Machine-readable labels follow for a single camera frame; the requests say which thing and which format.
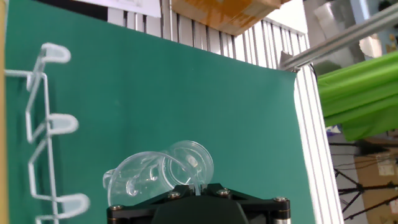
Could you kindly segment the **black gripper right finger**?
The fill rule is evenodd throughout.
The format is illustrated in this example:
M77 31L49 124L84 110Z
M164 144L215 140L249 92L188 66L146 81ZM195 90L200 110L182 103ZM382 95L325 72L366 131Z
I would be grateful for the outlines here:
M239 212L226 208L228 215L245 218L248 223L291 224L290 200L286 197L261 199L223 187L221 184L202 184L201 196L228 199L239 205Z

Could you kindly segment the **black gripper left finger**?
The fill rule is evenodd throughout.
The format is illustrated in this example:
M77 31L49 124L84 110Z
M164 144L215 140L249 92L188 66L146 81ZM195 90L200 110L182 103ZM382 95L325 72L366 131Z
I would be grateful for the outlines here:
M193 185L178 185L137 205L112 205L107 208L107 224L151 223L161 205L177 199L196 196Z

